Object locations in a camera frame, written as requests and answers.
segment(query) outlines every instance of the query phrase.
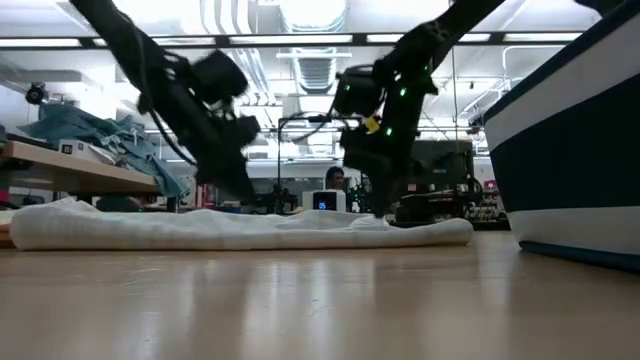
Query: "ceiling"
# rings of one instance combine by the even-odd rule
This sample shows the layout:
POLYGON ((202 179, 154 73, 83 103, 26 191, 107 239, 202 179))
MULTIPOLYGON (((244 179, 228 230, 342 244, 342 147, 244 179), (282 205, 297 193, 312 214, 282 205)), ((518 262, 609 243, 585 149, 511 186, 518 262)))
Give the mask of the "ceiling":
MULTIPOLYGON (((257 34, 278 34, 284 31, 283 28, 299 32, 308 30, 311 25, 321 26, 322 21, 331 22, 337 16, 343 18, 340 23, 332 25, 334 27, 329 29, 331 31, 400 33, 437 17, 448 7, 448 0, 207 0, 205 3, 210 6, 207 14, 218 15, 208 22, 205 20, 204 24, 208 27, 206 29, 197 16, 200 12, 200 0, 115 2, 150 35, 196 35, 206 34, 207 30, 209 33, 229 34, 229 29, 238 33, 257 34), (230 16, 220 15, 227 13, 233 14, 235 20, 230 16), (287 19, 287 26, 290 27, 283 27, 283 18, 287 19)), ((0 7, 3 9, 0 12, 0 37, 95 36, 82 17, 63 0, 0 0, 0 7)), ((572 0, 506 0, 473 31, 582 32, 598 20, 599 16, 594 11, 583 8, 572 0)), ((470 117, 486 110, 499 98, 500 91, 504 88, 503 80, 507 80, 508 90, 509 86, 529 75, 559 49, 559 46, 455 47, 434 73, 436 83, 441 87, 441 94, 425 100, 420 123, 424 128, 423 137, 468 137, 464 130, 456 132, 455 129, 448 128, 456 123, 458 126, 467 126, 470 117)), ((285 58, 292 53, 307 51, 297 48, 247 50, 245 55, 248 54, 253 62, 240 63, 240 66, 249 75, 252 84, 249 92, 257 97, 244 98, 243 101, 248 106, 238 110, 256 115, 265 129, 274 126, 280 117, 295 111, 326 111, 331 103, 332 90, 324 96, 307 96, 305 90, 308 91, 308 88, 304 84, 315 86, 318 82, 330 82, 327 74, 332 76, 335 71, 343 71, 352 65, 372 63, 389 50, 387 47, 332 48, 329 52, 339 53, 341 57, 323 58, 315 62, 285 58), (257 80, 260 76, 266 80, 262 88, 257 80), (275 102, 256 102, 256 99, 265 100, 265 96, 260 96, 262 94, 275 102)), ((192 60, 206 54, 205 50, 176 52, 192 60)), ((241 59, 240 53, 235 50, 227 53, 236 62, 241 59)), ((138 92, 126 81, 106 50, 3 51, 0 47, 0 83, 19 94, 33 81, 44 81, 52 93, 78 99, 85 110, 88 109, 96 116, 137 116, 132 111, 132 104, 135 103, 138 92)), ((33 115, 29 115, 31 112, 25 111, 26 104, 22 96, 3 96, 0 101, 3 102, 0 107, 0 122, 5 126, 14 127, 33 118, 33 115)), ((155 125, 150 119, 137 117, 138 121, 147 124, 150 132, 153 132, 155 125)), ((304 122, 292 126, 294 125, 309 127, 304 122)), ((293 138, 308 130, 295 131, 296 134, 288 136, 293 138)), ((481 135, 474 137, 480 145, 483 140, 481 135)), ((336 137, 335 133, 319 134, 309 141, 312 144, 304 143, 302 147, 291 145, 287 151, 291 152, 291 156, 314 153, 339 157, 334 144, 336 137)), ((264 155, 267 152, 265 149, 272 149, 271 135, 262 135, 255 145, 249 151, 258 154, 255 158, 271 157, 264 155)), ((165 156, 171 158, 175 155, 167 150, 165 156)))

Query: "white towel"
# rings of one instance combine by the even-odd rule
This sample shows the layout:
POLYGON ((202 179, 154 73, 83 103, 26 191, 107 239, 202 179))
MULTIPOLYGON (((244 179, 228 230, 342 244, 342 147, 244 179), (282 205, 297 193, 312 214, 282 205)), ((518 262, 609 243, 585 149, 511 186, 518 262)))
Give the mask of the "white towel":
POLYGON ((371 215, 305 211, 293 216, 212 210, 186 214, 103 213, 64 199, 17 210, 10 236, 21 250, 257 250, 463 245, 473 227, 462 219, 400 229, 371 215))

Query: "blue cloth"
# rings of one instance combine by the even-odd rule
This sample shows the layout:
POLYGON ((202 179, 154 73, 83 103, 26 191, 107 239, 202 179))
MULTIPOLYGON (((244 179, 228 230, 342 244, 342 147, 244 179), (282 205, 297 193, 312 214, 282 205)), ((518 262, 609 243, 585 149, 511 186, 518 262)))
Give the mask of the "blue cloth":
POLYGON ((144 125, 131 116, 103 120, 70 105, 42 105, 38 119, 18 128, 56 147, 60 140, 75 139, 120 155, 134 169, 153 176, 163 196, 182 197, 188 192, 186 184, 155 156, 156 146, 144 133, 144 125))

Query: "wire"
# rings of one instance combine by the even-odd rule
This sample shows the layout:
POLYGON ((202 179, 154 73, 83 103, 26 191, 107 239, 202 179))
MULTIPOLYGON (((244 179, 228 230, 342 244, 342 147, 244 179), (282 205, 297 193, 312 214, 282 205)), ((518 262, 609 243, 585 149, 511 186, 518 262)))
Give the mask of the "wire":
POLYGON ((167 142, 171 150, 173 150, 178 155, 178 157, 184 160, 187 164, 196 166, 197 164, 195 163, 195 161, 193 161, 191 158, 186 156, 184 152, 180 150, 180 148, 175 144, 173 139, 171 139, 169 134, 167 134, 162 124, 162 121, 160 121, 160 119, 158 118, 158 115, 156 114, 156 111, 154 110, 154 107, 153 107, 153 99, 151 97, 151 92, 149 91, 149 87, 147 84, 146 59, 145 59, 144 42, 143 42, 142 36, 140 35, 140 32, 138 31, 138 28, 136 27, 136 25, 133 23, 133 20, 131 20, 131 18, 127 14, 123 13, 122 11, 118 10, 118 12, 120 13, 120 16, 122 16, 131 25, 133 34, 137 42, 138 53, 140 54, 140 81, 141 81, 141 87, 142 87, 142 89, 140 90, 141 90, 141 94, 149 102, 149 115, 151 115, 153 122, 158 127, 160 134, 162 135, 164 140, 167 142))

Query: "ceiling duct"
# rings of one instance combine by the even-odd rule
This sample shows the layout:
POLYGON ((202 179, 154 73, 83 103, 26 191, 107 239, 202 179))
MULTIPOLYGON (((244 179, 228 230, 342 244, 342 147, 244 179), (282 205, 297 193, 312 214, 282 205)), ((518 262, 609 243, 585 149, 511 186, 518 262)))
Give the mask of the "ceiling duct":
MULTIPOLYGON (((347 0, 282 0, 280 18, 284 31, 342 32, 345 28, 347 0)), ((335 81, 337 64, 331 48, 292 48, 294 73, 302 89, 308 94, 326 94, 335 81), (326 58, 304 58, 304 54, 326 54, 326 58)))

